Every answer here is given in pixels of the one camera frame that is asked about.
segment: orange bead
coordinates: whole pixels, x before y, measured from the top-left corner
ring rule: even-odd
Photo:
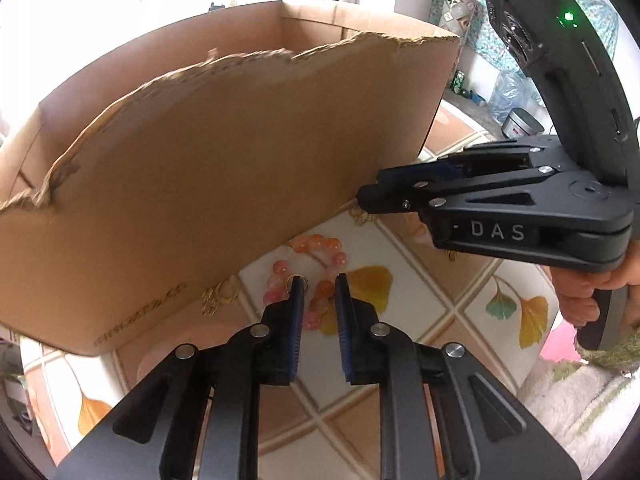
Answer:
[[[329,280],[322,280],[316,285],[316,295],[318,299],[330,298],[334,294],[334,284]]]
[[[309,235],[300,235],[293,238],[291,241],[291,247],[298,254],[306,253],[309,248]]]
[[[325,238],[322,240],[322,244],[324,245],[324,250],[329,254],[339,253],[342,249],[342,243],[338,238]]]
[[[322,238],[322,235],[311,235],[308,242],[309,249],[312,251],[319,251],[320,249],[322,249],[323,240],[324,238]]]
[[[349,263],[349,257],[345,253],[335,253],[331,258],[331,262],[335,267],[344,267]]]

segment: green ginkgo leaf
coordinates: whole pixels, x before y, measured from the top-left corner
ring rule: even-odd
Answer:
[[[485,310],[489,316],[494,316],[496,319],[509,319],[516,308],[517,305],[513,298],[504,294],[498,286],[495,296],[487,303]]]

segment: ginkgo leaf pattern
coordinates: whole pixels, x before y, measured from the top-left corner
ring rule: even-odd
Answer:
[[[493,299],[486,304],[486,312],[496,319],[509,319],[517,309],[516,302],[511,296],[507,296],[500,290],[500,285],[496,283],[497,290]]]
[[[520,306],[520,348],[528,348],[539,343],[546,332],[549,304],[544,296],[536,296],[530,300],[520,300]]]
[[[104,416],[111,411],[111,406],[97,399],[90,399],[82,394],[82,405],[78,416],[78,431],[82,436],[89,433]]]
[[[350,270],[347,274],[349,291],[353,298],[372,304],[378,314],[386,310],[389,302],[389,291],[394,277],[389,269],[382,266],[362,267]],[[325,335],[338,333],[333,299],[329,302],[329,310],[322,316],[320,331]]]
[[[487,303],[486,312],[496,319],[509,319],[517,309],[515,300],[503,292],[500,284],[510,289],[510,291],[520,301],[520,348],[525,349],[539,343],[546,332],[548,325],[549,304],[544,296],[535,296],[530,300],[525,300],[513,288],[513,286],[494,275],[497,291],[495,296]]]

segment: cardboard box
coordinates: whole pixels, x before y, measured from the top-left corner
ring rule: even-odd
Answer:
[[[134,338],[414,160],[457,49],[405,16],[277,1],[97,59],[0,149],[0,322],[84,355]]]

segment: cardboard flap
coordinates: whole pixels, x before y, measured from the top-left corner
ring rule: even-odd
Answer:
[[[0,210],[0,319],[96,355],[411,162],[457,38],[234,55],[107,108]]]

